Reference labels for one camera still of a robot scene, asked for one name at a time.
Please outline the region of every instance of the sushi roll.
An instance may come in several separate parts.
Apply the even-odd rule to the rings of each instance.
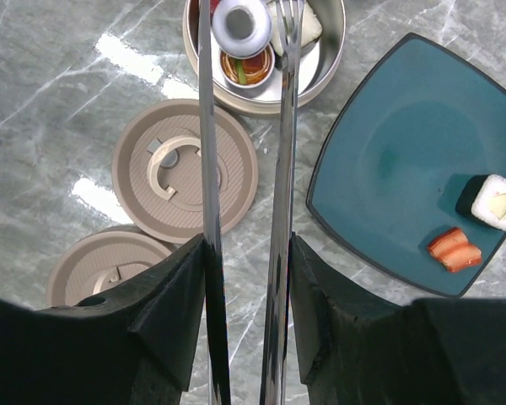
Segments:
[[[506,232],[506,179],[500,175],[472,177],[466,183],[455,210]]]

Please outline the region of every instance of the metal fork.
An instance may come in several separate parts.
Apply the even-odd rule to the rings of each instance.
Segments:
[[[298,76],[305,0],[276,0],[283,45],[283,86],[266,293],[261,405],[285,403],[288,336],[288,250],[293,224]]]

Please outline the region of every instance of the lid handle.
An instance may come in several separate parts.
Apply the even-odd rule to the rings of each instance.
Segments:
[[[143,261],[123,263],[99,271],[92,294],[99,294],[149,269],[151,264]]]
[[[162,197],[164,200],[169,201],[172,196],[176,194],[176,190],[167,186],[167,188],[163,188],[158,181],[158,170],[159,166],[171,152],[174,150],[181,148],[183,146],[194,146],[198,148],[196,154],[201,156],[201,139],[179,135],[177,137],[171,138],[168,141],[162,143],[156,150],[153,152],[152,157],[148,162],[148,169],[146,172],[148,178],[148,184],[153,192],[155,192],[158,196]]]

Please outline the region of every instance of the beige lid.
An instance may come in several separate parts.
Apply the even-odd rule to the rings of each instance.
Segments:
[[[244,128],[216,107],[222,232],[245,215],[258,182],[256,152]],[[126,127],[112,160],[122,207],[151,236],[186,243],[202,232],[202,169],[197,100],[167,100]]]
[[[136,226],[105,229],[62,255],[49,277],[47,304],[76,305],[147,270],[173,250]]]

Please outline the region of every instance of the white food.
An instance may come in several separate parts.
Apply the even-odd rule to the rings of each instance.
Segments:
[[[279,28],[277,27],[277,10],[276,3],[268,4],[268,11],[272,17],[272,43],[273,50],[281,57],[283,55],[283,47],[279,38]],[[322,35],[322,25],[315,15],[311,6],[306,2],[304,6],[304,19],[302,20],[302,47],[317,40]]]
[[[506,231],[506,179],[500,175],[488,176],[472,204],[471,212],[486,224]]]

